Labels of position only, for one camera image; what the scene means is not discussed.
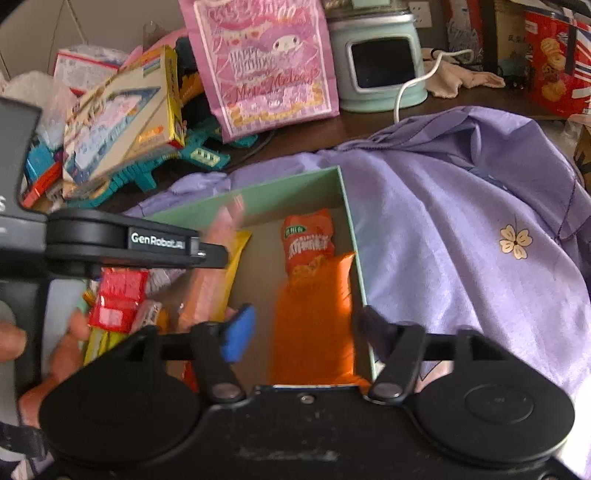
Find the beige cloth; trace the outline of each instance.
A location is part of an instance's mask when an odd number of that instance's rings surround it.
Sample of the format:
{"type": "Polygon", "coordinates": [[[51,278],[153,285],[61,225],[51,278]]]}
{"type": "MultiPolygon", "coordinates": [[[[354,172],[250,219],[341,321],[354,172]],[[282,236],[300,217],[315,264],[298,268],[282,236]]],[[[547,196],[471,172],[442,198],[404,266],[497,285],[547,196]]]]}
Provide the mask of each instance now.
{"type": "MultiPolygon", "coordinates": [[[[435,65],[435,60],[423,62],[425,73],[435,65]]],[[[473,72],[471,70],[452,64],[443,57],[439,68],[431,78],[425,81],[425,87],[433,96],[440,98],[457,97],[460,86],[472,88],[479,85],[491,88],[503,88],[505,81],[490,72],[473,72]]]]}

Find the power outlet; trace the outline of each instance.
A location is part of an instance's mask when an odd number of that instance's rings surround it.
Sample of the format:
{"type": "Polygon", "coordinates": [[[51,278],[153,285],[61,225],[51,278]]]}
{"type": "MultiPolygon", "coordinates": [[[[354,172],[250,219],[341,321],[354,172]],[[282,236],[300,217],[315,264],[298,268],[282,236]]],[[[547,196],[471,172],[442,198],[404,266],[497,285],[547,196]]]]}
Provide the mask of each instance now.
{"type": "Polygon", "coordinates": [[[414,26],[416,28],[431,28],[431,8],[429,2],[409,2],[411,13],[414,15],[414,26]]]}

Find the flower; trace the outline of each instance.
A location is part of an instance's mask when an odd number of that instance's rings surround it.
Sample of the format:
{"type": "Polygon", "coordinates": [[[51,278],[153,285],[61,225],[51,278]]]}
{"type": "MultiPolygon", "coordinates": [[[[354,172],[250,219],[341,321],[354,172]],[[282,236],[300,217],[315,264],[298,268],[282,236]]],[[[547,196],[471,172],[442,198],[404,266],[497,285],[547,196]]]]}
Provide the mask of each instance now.
{"type": "Polygon", "coordinates": [[[499,240],[501,251],[504,254],[510,254],[513,252],[514,257],[517,260],[527,258],[527,252],[524,247],[530,246],[533,241],[529,233],[529,230],[524,229],[515,235],[513,225],[507,225],[505,228],[502,228],[501,237],[503,237],[503,240],[499,240]]]}

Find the mint green cardboard box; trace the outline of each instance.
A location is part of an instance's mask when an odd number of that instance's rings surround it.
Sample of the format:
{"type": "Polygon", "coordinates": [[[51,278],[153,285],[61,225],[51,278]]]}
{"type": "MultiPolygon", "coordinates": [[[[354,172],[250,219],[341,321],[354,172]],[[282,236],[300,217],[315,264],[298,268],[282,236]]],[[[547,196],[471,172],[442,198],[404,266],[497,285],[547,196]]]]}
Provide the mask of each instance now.
{"type": "MultiPolygon", "coordinates": [[[[256,332],[243,358],[234,370],[245,388],[265,385],[272,321],[279,288],[287,280],[281,225],[288,215],[312,213],[329,208],[335,227],[336,254],[357,252],[353,223],[339,167],[302,173],[279,180],[233,190],[160,212],[152,220],[185,228],[206,230],[217,210],[240,193],[246,205],[243,229],[252,237],[240,260],[229,305],[236,308],[252,303],[256,308],[256,332]]],[[[350,274],[354,309],[366,304],[359,256],[350,274]]],[[[366,340],[355,331],[356,372],[372,380],[374,357],[366,340]]]]}

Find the pink gift bag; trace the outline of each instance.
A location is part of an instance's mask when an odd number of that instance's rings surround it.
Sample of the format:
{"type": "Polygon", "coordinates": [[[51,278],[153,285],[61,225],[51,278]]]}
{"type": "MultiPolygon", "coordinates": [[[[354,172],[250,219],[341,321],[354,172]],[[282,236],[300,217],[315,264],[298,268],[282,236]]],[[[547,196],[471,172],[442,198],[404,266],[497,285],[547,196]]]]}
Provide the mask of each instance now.
{"type": "Polygon", "coordinates": [[[179,0],[224,141],[339,114],[320,0],[179,0]]]}

